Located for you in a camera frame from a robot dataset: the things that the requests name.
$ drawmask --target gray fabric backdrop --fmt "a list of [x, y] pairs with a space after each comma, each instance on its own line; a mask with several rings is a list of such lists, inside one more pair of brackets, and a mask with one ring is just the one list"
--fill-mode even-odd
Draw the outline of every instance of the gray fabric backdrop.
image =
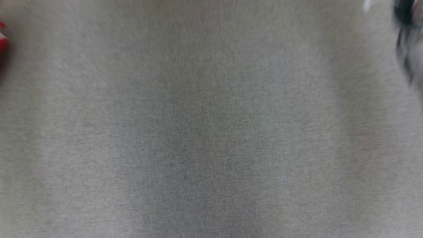
[[423, 237], [390, 1], [5, 0], [2, 238]]

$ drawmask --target fabric surface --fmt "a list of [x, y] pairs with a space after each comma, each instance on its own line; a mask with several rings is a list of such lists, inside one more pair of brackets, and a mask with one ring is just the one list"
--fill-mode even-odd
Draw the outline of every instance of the fabric surface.
[[423, 237], [390, 1], [3, 4], [0, 237]]

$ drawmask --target red object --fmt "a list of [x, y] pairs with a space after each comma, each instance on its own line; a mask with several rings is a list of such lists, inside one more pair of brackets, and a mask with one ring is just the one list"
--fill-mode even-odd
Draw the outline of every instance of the red object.
[[[5, 27], [6, 25], [3, 22], [0, 22], [0, 28], [3, 29]], [[9, 45], [9, 40], [2, 33], [0, 33], [0, 66], [1, 66], [1, 60], [2, 60], [3, 54], [8, 45]]]

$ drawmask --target gray cloth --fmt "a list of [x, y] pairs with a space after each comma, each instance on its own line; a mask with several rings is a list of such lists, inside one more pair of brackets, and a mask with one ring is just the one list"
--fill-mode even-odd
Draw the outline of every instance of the gray cloth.
[[423, 237], [391, 2], [5, 0], [2, 238]]

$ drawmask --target gray fabric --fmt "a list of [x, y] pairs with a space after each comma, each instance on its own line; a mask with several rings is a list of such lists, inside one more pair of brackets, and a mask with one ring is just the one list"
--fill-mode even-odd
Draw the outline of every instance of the gray fabric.
[[0, 237], [423, 237], [390, 1], [6, 0]]

